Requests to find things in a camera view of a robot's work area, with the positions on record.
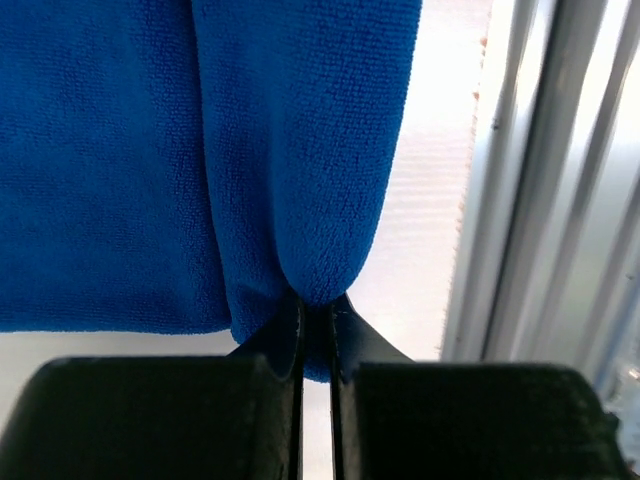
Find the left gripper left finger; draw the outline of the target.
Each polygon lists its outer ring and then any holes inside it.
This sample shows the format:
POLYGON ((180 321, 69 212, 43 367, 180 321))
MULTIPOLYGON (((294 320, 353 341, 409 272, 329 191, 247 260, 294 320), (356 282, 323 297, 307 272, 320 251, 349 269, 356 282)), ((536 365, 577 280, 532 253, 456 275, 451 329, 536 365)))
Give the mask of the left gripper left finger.
POLYGON ((26 383, 5 479, 297 479, 304 308, 225 356, 67 357, 26 383))

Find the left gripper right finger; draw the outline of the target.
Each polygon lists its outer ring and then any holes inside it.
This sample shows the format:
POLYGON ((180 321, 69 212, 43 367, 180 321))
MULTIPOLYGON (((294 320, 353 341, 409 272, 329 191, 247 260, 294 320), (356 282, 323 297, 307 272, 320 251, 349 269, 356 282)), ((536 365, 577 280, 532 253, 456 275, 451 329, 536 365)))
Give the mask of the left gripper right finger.
POLYGON ((417 362, 337 299, 327 321, 338 479, 626 479, 606 413, 554 364, 417 362))

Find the blue towel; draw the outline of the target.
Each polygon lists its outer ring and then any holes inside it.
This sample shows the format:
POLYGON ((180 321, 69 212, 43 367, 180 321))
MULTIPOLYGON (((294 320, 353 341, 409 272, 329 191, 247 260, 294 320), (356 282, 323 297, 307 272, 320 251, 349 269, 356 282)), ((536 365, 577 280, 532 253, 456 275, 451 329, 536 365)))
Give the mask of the blue towel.
POLYGON ((229 331, 359 275, 418 1, 5 1, 1 328, 229 331))

